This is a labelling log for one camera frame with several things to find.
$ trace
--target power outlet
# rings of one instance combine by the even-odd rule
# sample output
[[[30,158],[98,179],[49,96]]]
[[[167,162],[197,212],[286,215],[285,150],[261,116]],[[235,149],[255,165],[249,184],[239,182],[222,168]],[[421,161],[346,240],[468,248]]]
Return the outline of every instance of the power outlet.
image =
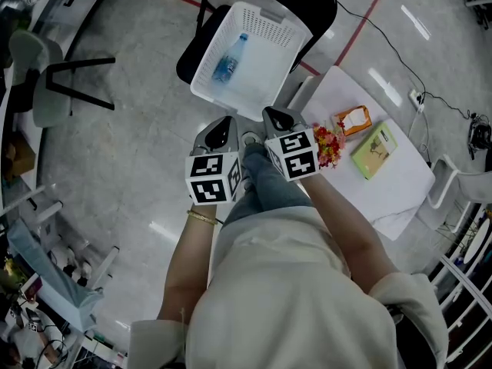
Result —
[[[422,93],[416,91],[415,89],[412,89],[411,92],[408,93],[408,98],[410,99],[410,101],[412,101],[415,109],[417,109],[417,113],[421,113],[424,110],[424,104],[421,104],[418,101],[418,98],[422,98]]]

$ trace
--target black chair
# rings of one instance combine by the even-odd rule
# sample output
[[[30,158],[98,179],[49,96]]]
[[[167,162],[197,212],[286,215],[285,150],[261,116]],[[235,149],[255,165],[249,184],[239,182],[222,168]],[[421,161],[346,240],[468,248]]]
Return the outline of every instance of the black chair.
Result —
[[[312,38],[299,51],[294,60],[291,72],[301,62],[301,59],[308,53],[311,47],[320,37],[330,28],[337,16],[337,0],[276,0],[283,6],[291,10],[309,28]],[[213,11],[211,17],[202,27],[206,9]],[[208,0],[201,0],[200,12],[197,19],[197,32],[190,45],[186,48],[183,55],[176,65],[178,77],[188,84],[191,84],[194,74],[200,65],[203,55],[207,51],[208,45],[213,39],[215,32],[221,25],[230,5],[221,5],[215,9]]]

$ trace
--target extension cord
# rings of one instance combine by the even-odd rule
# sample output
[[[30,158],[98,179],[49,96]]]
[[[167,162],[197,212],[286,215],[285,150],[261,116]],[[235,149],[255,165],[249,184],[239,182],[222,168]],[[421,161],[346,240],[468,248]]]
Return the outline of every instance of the extension cord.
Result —
[[[417,109],[417,113],[421,114],[422,111],[424,110],[424,103],[421,101],[422,93],[416,91],[415,89],[412,89],[408,94],[408,98],[410,99],[410,101],[412,101],[412,104],[414,105],[415,109]]]

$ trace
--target plastic water bottle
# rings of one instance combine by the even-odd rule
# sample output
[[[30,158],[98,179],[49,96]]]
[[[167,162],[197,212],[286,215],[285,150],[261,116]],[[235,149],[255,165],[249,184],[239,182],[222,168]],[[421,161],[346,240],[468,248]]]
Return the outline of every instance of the plastic water bottle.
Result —
[[[224,56],[222,56],[219,61],[212,78],[215,81],[220,81],[223,83],[228,83],[231,80],[232,74],[234,74],[235,69],[238,67],[241,61],[241,56],[244,51],[244,44],[248,40],[248,35],[242,33],[239,39],[232,45]]]

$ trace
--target electronics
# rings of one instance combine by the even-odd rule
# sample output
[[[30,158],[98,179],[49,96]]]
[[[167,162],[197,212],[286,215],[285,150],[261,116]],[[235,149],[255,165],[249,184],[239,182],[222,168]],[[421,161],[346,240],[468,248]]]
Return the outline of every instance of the electronics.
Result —
[[[468,151],[472,160],[475,159],[475,152],[492,148],[491,135],[492,128],[487,116],[472,115],[470,129],[468,130]]]

